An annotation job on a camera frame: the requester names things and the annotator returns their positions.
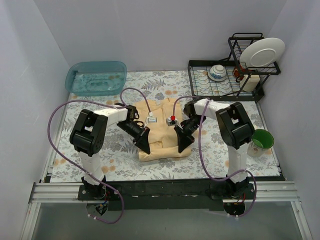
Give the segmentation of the pale yellow t shirt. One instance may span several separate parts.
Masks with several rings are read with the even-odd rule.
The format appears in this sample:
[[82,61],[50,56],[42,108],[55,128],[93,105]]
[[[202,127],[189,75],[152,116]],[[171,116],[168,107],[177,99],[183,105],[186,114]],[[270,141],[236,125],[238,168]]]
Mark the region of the pale yellow t shirt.
[[148,104],[153,116],[157,118],[156,123],[148,123],[150,129],[148,142],[150,154],[138,151],[140,162],[148,162],[166,158],[183,158],[191,155],[191,147],[187,147],[181,153],[178,152],[178,138],[172,126],[168,126],[166,119],[173,113],[175,99],[149,100]]

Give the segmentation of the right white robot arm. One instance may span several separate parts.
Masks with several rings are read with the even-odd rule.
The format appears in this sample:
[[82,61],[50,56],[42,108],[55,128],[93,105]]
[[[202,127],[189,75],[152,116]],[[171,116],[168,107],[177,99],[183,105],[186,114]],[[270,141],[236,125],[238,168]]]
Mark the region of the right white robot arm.
[[179,153],[194,143],[193,133],[202,131],[202,124],[207,118],[217,121],[221,138],[227,145],[227,175],[221,179],[209,177],[209,194],[216,199],[237,199],[253,191],[246,168],[247,149],[255,129],[243,105],[240,102],[225,104],[198,97],[186,103],[183,112],[188,118],[182,122],[174,114],[166,120],[167,125],[173,126],[176,132]]

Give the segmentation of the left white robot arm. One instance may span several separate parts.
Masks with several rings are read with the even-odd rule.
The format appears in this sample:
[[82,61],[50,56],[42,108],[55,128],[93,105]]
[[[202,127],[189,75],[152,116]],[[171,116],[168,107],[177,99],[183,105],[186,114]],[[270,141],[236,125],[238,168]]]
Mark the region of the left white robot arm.
[[91,111],[83,109],[75,122],[69,137],[69,142],[82,162],[86,175],[81,178],[84,189],[95,200],[106,196],[106,182],[102,171],[100,150],[104,144],[107,127],[117,125],[128,135],[133,137],[134,145],[146,154],[150,154],[150,129],[139,121],[139,113],[135,106],[124,106],[118,103],[115,108],[105,108]]

